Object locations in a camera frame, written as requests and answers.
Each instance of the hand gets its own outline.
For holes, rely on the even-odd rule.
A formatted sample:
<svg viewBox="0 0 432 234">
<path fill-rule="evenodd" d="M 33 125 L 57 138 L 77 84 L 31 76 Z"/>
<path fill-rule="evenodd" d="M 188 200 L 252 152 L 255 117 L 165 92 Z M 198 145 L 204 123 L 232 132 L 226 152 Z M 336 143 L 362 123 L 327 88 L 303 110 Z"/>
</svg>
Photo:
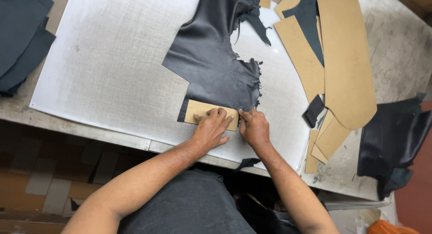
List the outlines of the hand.
<svg viewBox="0 0 432 234">
<path fill-rule="evenodd" d="M 239 110 L 240 135 L 256 151 L 257 148 L 271 144 L 270 125 L 264 113 L 252 109 L 249 112 Z"/>
<path fill-rule="evenodd" d="M 234 119 L 233 115 L 225 119 L 226 111 L 223 108 L 213 108 L 207 112 L 207 115 L 210 118 L 199 116 L 197 113 L 193 115 L 198 121 L 198 126 L 191 137 L 193 141 L 204 147 L 206 154 L 216 146 L 227 143 L 230 137 L 222 137 L 222 135 Z"/>
</svg>

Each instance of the stack of black leather pieces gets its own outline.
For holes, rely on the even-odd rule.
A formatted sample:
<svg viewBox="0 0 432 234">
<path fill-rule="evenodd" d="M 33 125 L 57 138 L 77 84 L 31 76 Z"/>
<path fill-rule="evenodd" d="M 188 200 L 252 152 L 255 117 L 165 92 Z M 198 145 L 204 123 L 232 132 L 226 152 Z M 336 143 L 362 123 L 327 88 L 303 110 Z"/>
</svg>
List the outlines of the stack of black leather pieces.
<svg viewBox="0 0 432 234">
<path fill-rule="evenodd" d="M 51 0 L 0 0 L 0 96 L 13 96 L 48 54 Z"/>
<path fill-rule="evenodd" d="M 357 175 L 378 180 L 380 200 L 406 186 L 413 174 L 408 167 L 432 126 L 432 112 L 423 112 L 420 106 L 424 96 L 378 104 L 375 116 L 363 128 Z"/>
</svg>

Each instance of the dirty table surface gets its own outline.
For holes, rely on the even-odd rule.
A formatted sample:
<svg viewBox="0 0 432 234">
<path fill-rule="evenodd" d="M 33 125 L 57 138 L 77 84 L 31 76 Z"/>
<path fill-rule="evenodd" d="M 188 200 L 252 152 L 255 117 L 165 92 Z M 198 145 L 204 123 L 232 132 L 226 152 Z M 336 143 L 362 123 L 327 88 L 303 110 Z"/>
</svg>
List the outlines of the dirty table surface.
<svg viewBox="0 0 432 234">
<path fill-rule="evenodd" d="M 53 0 L 46 29 L 55 34 L 68 0 Z M 366 31 L 378 103 L 394 102 L 424 92 L 432 67 L 432 28 L 397 0 L 359 0 Z M 68 121 L 29 108 L 44 62 L 28 77 L 12 98 L 0 98 L 0 118 L 53 131 L 87 137 L 127 147 L 164 152 L 171 145 L 150 139 Z M 377 200 L 376 181 L 357 177 L 361 130 L 351 132 L 327 165 L 305 174 L 305 159 L 299 174 L 312 187 L 350 196 Z M 239 163 L 206 155 L 201 162 L 227 168 Z M 269 176 L 255 167 L 246 172 Z"/>
</svg>

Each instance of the forearm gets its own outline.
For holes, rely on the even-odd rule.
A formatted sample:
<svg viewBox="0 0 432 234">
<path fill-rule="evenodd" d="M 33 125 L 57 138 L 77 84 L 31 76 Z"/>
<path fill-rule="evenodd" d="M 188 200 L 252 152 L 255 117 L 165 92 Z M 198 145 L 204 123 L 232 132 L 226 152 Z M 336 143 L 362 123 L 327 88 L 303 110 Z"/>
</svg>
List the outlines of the forearm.
<svg viewBox="0 0 432 234">
<path fill-rule="evenodd" d="M 122 173 L 84 201 L 64 232 L 116 233 L 122 217 L 147 203 L 204 151 L 189 140 Z"/>
<path fill-rule="evenodd" d="M 315 194 L 270 143 L 254 150 L 266 166 L 285 208 L 302 233 L 338 233 Z"/>
</svg>

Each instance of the white plastic cutting mat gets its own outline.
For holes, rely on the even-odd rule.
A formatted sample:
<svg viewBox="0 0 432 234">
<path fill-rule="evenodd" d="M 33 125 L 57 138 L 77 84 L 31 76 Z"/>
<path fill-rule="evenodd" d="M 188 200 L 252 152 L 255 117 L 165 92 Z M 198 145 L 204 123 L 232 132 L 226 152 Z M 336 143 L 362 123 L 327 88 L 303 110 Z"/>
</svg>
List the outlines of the white plastic cutting mat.
<svg viewBox="0 0 432 234">
<path fill-rule="evenodd" d="M 30 107 L 163 143 L 187 140 L 196 125 L 176 120 L 189 83 L 161 64 L 198 1 L 69 0 Z M 261 8 L 261 20 L 267 27 L 280 19 Z M 275 29 L 267 29 L 267 36 L 271 47 L 246 21 L 233 49 L 240 59 L 264 62 L 258 109 L 270 123 L 273 145 L 296 170 L 308 140 L 301 118 L 308 103 Z M 238 131 L 225 134 L 229 142 L 210 155 L 236 162 L 256 157 Z"/>
</svg>

